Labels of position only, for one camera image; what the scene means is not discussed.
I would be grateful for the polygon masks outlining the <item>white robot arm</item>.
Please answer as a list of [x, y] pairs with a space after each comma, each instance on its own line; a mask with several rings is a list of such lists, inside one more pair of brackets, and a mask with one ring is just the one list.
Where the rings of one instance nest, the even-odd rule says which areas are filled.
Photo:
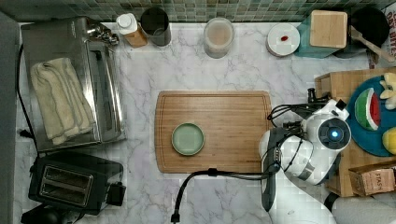
[[263, 135], [259, 144], [262, 207], [273, 224], [336, 224], [330, 209], [290, 178], [315, 186], [335, 172], [351, 140], [348, 116], [343, 101], [330, 100], [303, 119], [299, 132], [276, 127]]

